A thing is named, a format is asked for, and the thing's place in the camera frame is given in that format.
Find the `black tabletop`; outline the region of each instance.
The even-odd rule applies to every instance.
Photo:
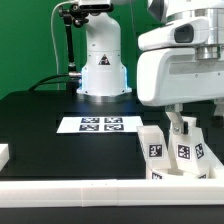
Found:
[[[214,104],[207,101],[185,104],[182,114],[198,118],[205,142],[224,160],[224,131],[211,125],[214,110]],[[8,143],[10,151],[10,161],[0,172],[1,181],[145,178],[145,162],[136,133],[56,134],[64,116],[141,116],[144,125],[159,125],[168,139],[170,122],[164,107],[145,107],[135,94],[125,101],[96,104],[79,101],[66,91],[14,92],[0,101],[0,143]],[[220,223],[224,218],[222,209],[222,206],[1,209],[0,220]]]

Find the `black sticker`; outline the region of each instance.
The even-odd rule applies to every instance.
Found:
[[[106,124],[120,124],[123,123],[122,117],[105,117],[104,123]]]
[[[207,178],[206,174],[199,177],[199,179],[206,179],[206,178]]]
[[[196,154],[197,154],[198,159],[202,158],[205,155],[204,150],[203,150],[203,146],[202,146],[201,143],[196,145],[195,149],[196,149]]]
[[[100,123],[100,118],[95,118],[95,117],[84,117],[82,118],[82,121],[81,123],[84,123],[84,124],[88,124],[88,123]]]
[[[158,179],[163,179],[163,177],[157,173],[152,172],[152,179],[153,180],[158,180]]]
[[[177,153],[179,158],[190,160],[191,159],[190,152],[191,152],[191,148],[189,146],[178,145]]]
[[[110,62],[105,54],[103,55],[102,59],[100,60],[99,65],[110,65]]]
[[[104,125],[104,131],[124,131],[123,124],[106,124]]]
[[[99,131],[99,125],[82,124],[79,131]]]
[[[149,157],[162,157],[163,147],[162,145],[149,145]]]

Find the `green backdrop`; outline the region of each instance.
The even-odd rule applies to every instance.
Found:
[[[0,98],[27,90],[42,78],[56,74],[51,39],[51,13],[60,0],[1,0],[0,2]],[[136,87],[136,66],[140,51],[136,37],[158,27],[147,13],[147,1],[133,3],[133,32],[130,5],[115,6],[110,16],[121,26],[122,63],[128,69],[128,84]],[[55,17],[56,42],[61,71],[67,71],[67,50],[62,19]],[[86,62],[85,28],[73,29],[75,60],[80,69]]]

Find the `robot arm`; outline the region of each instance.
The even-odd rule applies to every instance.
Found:
[[[61,10],[66,32],[69,29],[67,42],[70,43],[68,49],[71,55],[73,55],[71,25],[76,28],[85,25],[86,29],[87,62],[82,68],[82,84],[77,89],[79,98],[94,102],[114,102],[131,92],[131,88],[127,86],[127,69],[121,63],[120,26],[107,15],[107,12],[114,9],[113,4],[129,2],[129,0],[79,0],[74,1],[69,10]],[[69,74],[75,76],[74,57],[71,59]]]
[[[146,51],[138,61],[137,75],[144,105],[224,96],[224,1],[181,2],[169,0],[169,22],[139,37],[139,47]]]
[[[168,0],[148,0],[148,11],[158,21],[166,23]]]

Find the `white paper sheet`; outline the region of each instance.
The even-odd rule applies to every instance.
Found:
[[[139,116],[131,117],[64,117],[57,133],[137,132],[142,126]]]

